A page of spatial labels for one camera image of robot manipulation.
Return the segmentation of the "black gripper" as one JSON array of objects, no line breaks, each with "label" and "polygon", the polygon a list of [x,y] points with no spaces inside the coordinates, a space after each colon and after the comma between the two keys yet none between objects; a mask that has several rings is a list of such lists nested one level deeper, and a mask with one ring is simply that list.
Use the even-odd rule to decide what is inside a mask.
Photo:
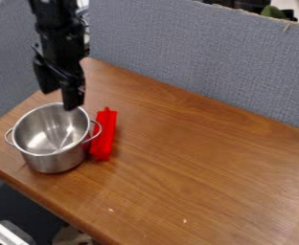
[{"label": "black gripper", "polygon": [[66,111],[84,104],[85,79],[80,60],[86,55],[82,22],[60,26],[35,25],[40,41],[33,45],[33,70],[40,89],[48,94],[60,88]]}]

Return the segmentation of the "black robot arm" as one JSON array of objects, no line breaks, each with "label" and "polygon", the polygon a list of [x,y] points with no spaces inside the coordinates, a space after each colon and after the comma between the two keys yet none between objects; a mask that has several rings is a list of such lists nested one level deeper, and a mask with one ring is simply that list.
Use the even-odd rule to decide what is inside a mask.
[{"label": "black robot arm", "polygon": [[27,0],[35,16],[40,41],[33,45],[33,70],[40,89],[61,90],[66,111],[84,104],[85,77],[80,61],[86,56],[85,24],[77,16],[76,0]]}]

